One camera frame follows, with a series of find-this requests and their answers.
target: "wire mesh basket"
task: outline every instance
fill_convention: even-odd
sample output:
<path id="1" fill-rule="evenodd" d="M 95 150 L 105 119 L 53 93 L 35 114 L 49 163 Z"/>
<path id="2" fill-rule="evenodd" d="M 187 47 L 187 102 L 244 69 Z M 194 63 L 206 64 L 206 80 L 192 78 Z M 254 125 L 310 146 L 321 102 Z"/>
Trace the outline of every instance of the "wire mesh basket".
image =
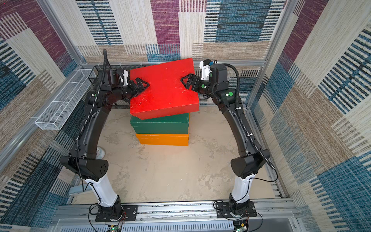
<path id="1" fill-rule="evenodd" d="M 42 130 L 60 130 L 91 85 L 90 79 L 95 78 L 96 74 L 91 69 L 76 72 L 35 124 Z"/>
<path id="2" fill-rule="evenodd" d="M 92 68 L 89 74 L 88 80 L 90 81 L 92 85 L 94 85 L 97 82 L 99 69 L 100 69 L 99 66 L 94 66 L 94 68 Z"/>

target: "green box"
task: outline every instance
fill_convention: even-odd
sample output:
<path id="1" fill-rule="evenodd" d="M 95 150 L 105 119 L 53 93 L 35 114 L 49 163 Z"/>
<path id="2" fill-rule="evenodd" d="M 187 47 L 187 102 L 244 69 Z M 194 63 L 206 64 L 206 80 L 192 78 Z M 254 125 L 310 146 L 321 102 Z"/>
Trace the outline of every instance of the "green box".
<path id="1" fill-rule="evenodd" d="M 137 134 L 188 134 L 189 113 L 141 120 L 131 116 Z"/>

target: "black arm segment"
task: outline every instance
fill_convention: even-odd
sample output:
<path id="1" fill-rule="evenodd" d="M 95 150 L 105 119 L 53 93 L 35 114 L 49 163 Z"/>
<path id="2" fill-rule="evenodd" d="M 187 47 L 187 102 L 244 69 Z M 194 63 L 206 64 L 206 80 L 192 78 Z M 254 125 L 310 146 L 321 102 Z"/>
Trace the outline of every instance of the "black arm segment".
<path id="1" fill-rule="evenodd" d="M 209 80 L 201 80 L 195 74 L 189 74 L 181 78 L 181 82 L 187 89 L 203 94 L 205 98 L 212 98 L 218 106 L 231 127 L 236 139 L 240 157 L 231 160 L 233 172 L 242 179 L 250 174 L 258 173 L 258 170 L 265 164 L 265 159 L 270 158 L 268 149 L 263 150 L 255 136 L 246 134 L 241 122 L 237 117 L 237 110 L 242 112 L 242 121 L 247 131 L 252 131 L 243 112 L 241 98 L 238 96 L 236 102 L 236 89 L 228 87 L 227 68 L 224 64 L 213 64 L 210 66 L 211 75 Z"/>
<path id="2" fill-rule="evenodd" d="M 98 181 L 108 170 L 106 160 L 96 159 L 96 149 L 112 104 L 122 99 L 130 101 L 131 98 L 145 91 L 149 87 L 149 83 L 140 78 L 136 79 L 136 83 L 130 80 L 127 80 L 127 84 L 124 83 L 123 80 L 126 77 L 123 75 L 124 70 L 122 69 L 104 68 L 98 70 L 96 68 L 96 72 L 101 79 L 94 82 L 93 89 L 86 96 L 85 113 L 78 139 L 69 155 L 61 156 L 60 163 L 82 179 Z"/>

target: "mounting plate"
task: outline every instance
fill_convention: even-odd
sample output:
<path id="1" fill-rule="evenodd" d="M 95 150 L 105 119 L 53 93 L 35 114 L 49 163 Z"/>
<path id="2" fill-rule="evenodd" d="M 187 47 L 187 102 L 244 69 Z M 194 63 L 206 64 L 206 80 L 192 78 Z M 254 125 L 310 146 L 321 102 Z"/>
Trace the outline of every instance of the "mounting plate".
<path id="1" fill-rule="evenodd" d="M 137 217 L 138 205 L 121 205 L 124 212 L 126 212 L 126 222 L 134 222 Z M 113 219 L 111 215 L 104 214 L 102 211 L 98 211 L 96 215 L 95 222 L 112 222 Z"/>
<path id="2" fill-rule="evenodd" d="M 234 218 L 235 217 L 231 214 L 231 209 L 229 205 L 226 204 L 226 202 L 216 202 L 215 207 L 217 209 L 220 209 L 220 210 L 217 210 L 216 212 L 218 218 Z M 252 201 L 249 201 L 248 206 L 244 210 L 247 211 L 250 218 L 257 216 L 255 205 L 254 205 L 254 202 Z"/>

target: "orange box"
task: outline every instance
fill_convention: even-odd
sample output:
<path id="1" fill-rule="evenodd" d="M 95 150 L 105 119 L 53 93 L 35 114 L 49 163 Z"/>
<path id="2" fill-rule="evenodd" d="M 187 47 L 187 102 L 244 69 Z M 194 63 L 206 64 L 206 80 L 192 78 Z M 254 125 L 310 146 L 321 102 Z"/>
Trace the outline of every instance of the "orange box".
<path id="1" fill-rule="evenodd" d="M 141 144 L 188 146 L 189 134 L 135 134 Z"/>

